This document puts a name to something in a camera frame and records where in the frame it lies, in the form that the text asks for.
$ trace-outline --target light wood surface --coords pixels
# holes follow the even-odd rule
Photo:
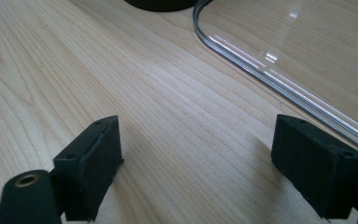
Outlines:
[[[358,122],[358,1],[214,0],[200,27]]]
[[[119,115],[96,223],[327,223],[270,161],[276,115],[303,115],[204,47],[191,13],[0,0],[0,193]]]

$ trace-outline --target transparent plastic sheet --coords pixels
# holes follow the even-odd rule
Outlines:
[[[250,1],[250,0],[245,0],[245,1],[240,1],[240,0],[199,0],[199,2],[195,5],[194,7],[194,11],[193,11],[193,22],[194,22],[194,28],[195,28],[195,32],[197,34],[197,36],[200,38],[200,40],[207,45],[210,49],[216,51],[217,53],[221,54],[223,57],[225,57],[227,60],[229,60],[231,63],[234,63],[235,65],[237,65],[241,70],[243,70],[245,73],[243,74],[244,76],[251,76],[253,78],[255,78],[256,80],[260,81],[261,83],[263,83],[264,85],[268,86],[270,89],[276,91],[278,94],[280,94],[282,97],[284,97],[285,99],[287,99],[289,102],[291,102],[292,104],[298,106],[299,108],[301,108],[303,111],[305,111],[306,113],[310,114],[311,116],[313,116],[314,118],[316,118],[317,120],[319,120],[322,124],[324,124],[325,126],[327,126],[329,129],[331,129],[332,131],[334,131],[335,133],[338,133],[339,135],[341,135],[342,137],[344,137],[345,139],[347,139],[348,141],[352,142],[353,144],[355,144],[356,146],[358,146],[358,121],[356,121],[355,119],[352,119],[353,115],[356,115],[356,112],[351,112],[351,114],[348,115],[348,113],[342,112],[342,110],[345,109],[336,109],[336,105],[340,105],[340,103],[342,103],[342,99],[348,100],[348,102],[346,103],[349,106],[356,106],[358,107],[358,102],[356,100],[356,97],[348,97],[348,96],[337,96],[330,93],[329,91],[326,92],[317,92],[317,88],[313,88],[312,85],[308,85],[307,80],[303,79],[303,80],[298,80],[296,79],[296,77],[292,77],[290,76],[290,74],[287,72],[287,70],[282,69],[282,67],[280,67],[279,65],[276,64],[276,62],[280,59],[278,59],[278,57],[276,55],[274,55],[274,53],[270,53],[269,50],[265,50],[265,52],[260,52],[255,49],[250,48],[247,43],[246,43],[246,38],[247,35],[251,35],[252,29],[249,30],[242,30],[243,27],[246,28],[246,26],[243,26],[246,22],[250,22],[250,21],[244,21],[243,19],[246,18],[246,16],[252,16],[252,18],[255,18],[255,21],[258,22],[259,19],[257,17],[263,17],[263,16],[269,16],[268,13],[268,7],[258,7],[255,5],[260,4],[260,5],[265,5],[267,6],[268,4],[273,4],[274,1],[270,0],[270,1],[263,1],[263,2],[255,2],[255,1]],[[311,3],[312,1],[308,1],[308,0],[297,0],[297,1],[288,1],[285,4],[288,4],[288,6],[290,6],[290,8],[283,12],[286,13],[286,17],[288,19],[282,19],[282,18],[278,18],[278,19],[282,19],[282,20],[287,20],[285,22],[282,22],[281,26],[276,28],[275,30],[275,34],[279,33],[277,35],[277,39],[280,39],[280,41],[282,42],[282,36],[284,36],[284,34],[282,34],[282,32],[287,32],[287,31],[291,31],[291,32],[295,32],[296,28],[298,26],[296,26],[296,23],[293,23],[293,21],[295,20],[299,20],[302,19],[300,22],[301,25],[303,24],[307,24],[307,22],[311,22],[312,20],[306,20],[306,16],[310,16],[312,15],[312,11],[307,11],[307,10],[302,10],[303,8],[311,8],[312,10],[314,10],[313,12],[319,12],[319,11],[326,11],[327,14],[327,21],[321,21],[321,25],[319,26],[312,26],[312,24],[307,24],[310,28],[306,28],[305,31],[310,32],[307,35],[305,40],[303,39],[302,41],[309,41],[310,43],[312,43],[312,36],[310,35],[321,35],[321,33],[317,33],[318,29],[326,29],[325,30],[325,34],[326,35],[331,35],[328,36],[326,43],[328,44],[328,40],[329,38],[333,41],[335,41],[337,38],[335,35],[337,35],[339,37],[339,39],[337,39],[337,41],[343,41],[343,43],[338,43],[341,44],[342,46],[346,46],[344,43],[347,39],[346,39],[346,35],[345,32],[346,30],[338,30],[335,31],[334,29],[339,29],[339,25],[337,24],[329,24],[329,20],[331,23],[337,23],[337,21],[340,20],[347,20],[344,21],[342,24],[345,24],[345,22],[352,22],[351,20],[353,20],[354,22],[357,22],[355,25],[358,25],[358,17],[356,18],[348,18],[349,16],[347,12],[345,15],[342,15],[341,13],[332,13],[333,15],[331,17],[334,17],[333,19],[329,19],[330,15],[328,15],[331,12],[337,12],[337,10],[341,10],[341,8],[334,8],[334,2],[333,3],[329,3],[329,6],[326,6],[326,8],[322,7],[322,8],[318,8],[319,5],[322,5],[323,2],[321,3],[317,3],[316,5]],[[350,15],[358,15],[358,6],[355,3],[352,3],[353,1],[346,1],[345,4],[348,4],[346,6],[344,6],[343,8],[345,10],[349,10],[350,11]],[[249,9],[249,11],[244,10],[244,8],[247,7],[246,3],[248,3],[248,5],[251,5],[251,9]],[[205,18],[203,18],[202,20],[200,19],[200,16],[203,16],[202,13],[207,14],[207,16]],[[236,16],[232,16],[229,17],[227,14],[230,13],[234,13]],[[233,20],[232,18],[240,18],[239,21]],[[275,21],[278,21],[277,18],[273,18],[271,17],[270,22],[274,23]],[[263,20],[260,23],[264,22],[265,25],[269,25],[269,21]],[[269,30],[265,30],[265,32],[268,32],[269,35],[271,34],[271,30],[274,30],[275,27],[273,27],[276,24],[271,24],[271,27],[269,28]],[[232,30],[234,32],[229,32],[225,27],[223,26],[231,26],[234,27],[232,28]],[[353,28],[352,30],[349,29],[349,31],[353,32],[356,35],[356,30]],[[271,49],[276,49],[276,46],[274,46],[273,44],[270,45]],[[329,53],[331,53],[331,49],[329,48],[329,46],[324,47],[326,48],[326,50],[330,50]],[[312,66],[314,67],[318,67],[320,66],[319,64],[315,63],[312,64]],[[344,65],[334,65],[335,67],[345,67],[348,66],[347,64]],[[297,70],[297,73],[301,73],[301,72],[307,72],[309,73],[308,70]],[[358,77],[354,77],[353,80],[350,80],[350,82],[356,82],[358,80]],[[353,87],[358,91],[358,85],[356,85],[356,83],[353,83]],[[341,89],[341,91],[345,91],[345,88],[347,89],[348,86],[343,86],[343,87],[335,87],[336,89]]]

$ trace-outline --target clear acrylic panel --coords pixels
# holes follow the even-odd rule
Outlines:
[[[200,40],[358,146],[358,0],[199,0]]]

